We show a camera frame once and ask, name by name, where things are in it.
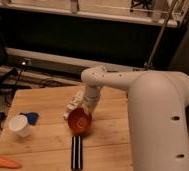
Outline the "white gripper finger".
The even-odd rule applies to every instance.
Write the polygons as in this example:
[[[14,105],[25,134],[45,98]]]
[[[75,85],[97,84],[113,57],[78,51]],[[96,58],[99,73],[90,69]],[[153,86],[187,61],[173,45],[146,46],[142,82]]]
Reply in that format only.
[[[68,117],[69,117],[69,115],[70,115],[70,113],[65,112],[65,113],[63,114],[63,118],[64,118],[65,120],[67,120],[67,119],[68,119]]]

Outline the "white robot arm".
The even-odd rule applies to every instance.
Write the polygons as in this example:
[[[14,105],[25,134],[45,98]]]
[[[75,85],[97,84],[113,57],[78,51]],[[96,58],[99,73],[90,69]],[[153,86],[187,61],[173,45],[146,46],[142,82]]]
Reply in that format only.
[[[85,89],[65,118],[73,133],[86,132],[104,86],[128,95],[128,119],[134,171],[189,171],[185,108],[189,76],[171,71],[109,72],[104,66],[81,74]]]

